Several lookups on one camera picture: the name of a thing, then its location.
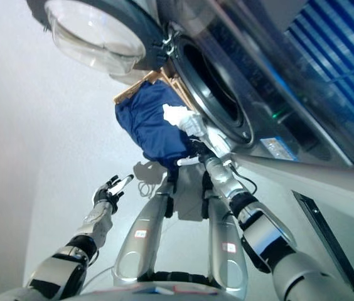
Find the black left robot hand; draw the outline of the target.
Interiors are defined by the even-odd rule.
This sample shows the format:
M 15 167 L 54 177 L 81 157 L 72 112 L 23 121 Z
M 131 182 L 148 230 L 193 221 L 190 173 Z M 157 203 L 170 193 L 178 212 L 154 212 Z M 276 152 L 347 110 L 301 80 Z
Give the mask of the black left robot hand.
M 111 205 L 111 214 L 115 214 L 118 210 L 117 203 L 124 195 L 123 189 L 134 179 L 134 175 L 130 174 L 124 178 L 118 175 L 113 176 L 103 185 L 101 185 L 92 197 L 93 206 L 99 203 L 109 203 Z

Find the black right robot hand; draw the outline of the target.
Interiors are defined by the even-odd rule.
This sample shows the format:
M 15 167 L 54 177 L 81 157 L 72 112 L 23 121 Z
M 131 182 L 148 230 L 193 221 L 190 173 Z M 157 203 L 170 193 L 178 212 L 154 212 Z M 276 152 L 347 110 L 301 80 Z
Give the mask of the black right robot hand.
M 174 163 L 178 167 L 190 166 L 199 163 L 204 163 L 209 158 L 215 157 L 216 153 L 209 148 L 199 138 L 189 137 L 188 143 L 189 156 L 177 159 Z

